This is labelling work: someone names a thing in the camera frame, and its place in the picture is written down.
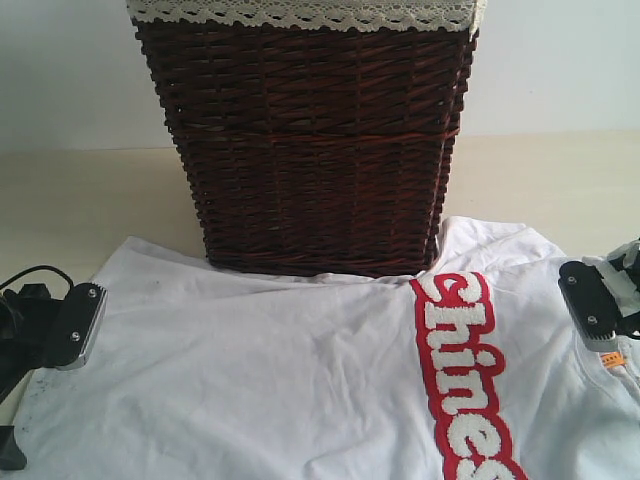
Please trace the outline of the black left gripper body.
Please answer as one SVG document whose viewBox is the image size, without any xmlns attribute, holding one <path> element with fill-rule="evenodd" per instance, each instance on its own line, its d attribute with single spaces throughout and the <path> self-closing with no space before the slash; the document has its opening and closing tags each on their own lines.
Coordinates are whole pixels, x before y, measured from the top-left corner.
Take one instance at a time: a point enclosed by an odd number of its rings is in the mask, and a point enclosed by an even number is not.
<svg viewBox="0 0 640 480">
<path fill-rule="evenodd" d="M 46 287 L 7 289 L 1 294 L 1 399 L 5 400 L 38 355 L 50 326 L 50 292 Z"/>
</svg>

